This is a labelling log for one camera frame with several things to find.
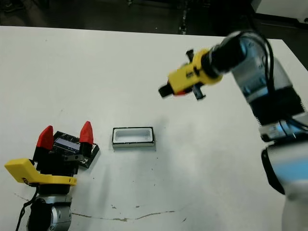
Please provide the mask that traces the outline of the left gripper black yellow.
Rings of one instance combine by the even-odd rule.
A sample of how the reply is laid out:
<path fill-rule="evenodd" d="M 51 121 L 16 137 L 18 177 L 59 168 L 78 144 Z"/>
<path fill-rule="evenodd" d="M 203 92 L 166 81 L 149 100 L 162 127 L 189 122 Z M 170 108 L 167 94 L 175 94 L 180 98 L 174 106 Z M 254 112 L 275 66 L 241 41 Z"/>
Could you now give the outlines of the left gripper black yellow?
<path fill-rule="evenodd" d="M 90 156 L 93 147 L 93 130 L 86 121 L 79 137 L 79 153 L 63 149 L 52 150 L 53 126 L 47 126 L 39 135 L 32 159 L 20 158 L 8 161 L 4 167 L 18 183 L 30 187 L 76 186 L 79 164 L 84 156 Z"/>

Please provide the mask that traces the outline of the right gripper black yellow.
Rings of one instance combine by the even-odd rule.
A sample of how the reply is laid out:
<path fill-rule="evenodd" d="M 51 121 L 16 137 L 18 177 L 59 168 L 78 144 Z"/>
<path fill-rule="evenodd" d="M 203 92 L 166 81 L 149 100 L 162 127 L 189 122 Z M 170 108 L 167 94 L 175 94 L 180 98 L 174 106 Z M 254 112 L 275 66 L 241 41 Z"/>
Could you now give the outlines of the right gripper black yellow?
<path fill-rule="evenodd" d="M 168 75 L 167 94 L 183 96 L 193 92 L 197 100 L 202 100 L 205 95 L 201 87 L 219 83 L 222 75 L 216 74 L 210 65 L 210 50 L 202 49 L 196 54 L 190 50 L 187 54 L 193 55 L 190 63 Z"/>

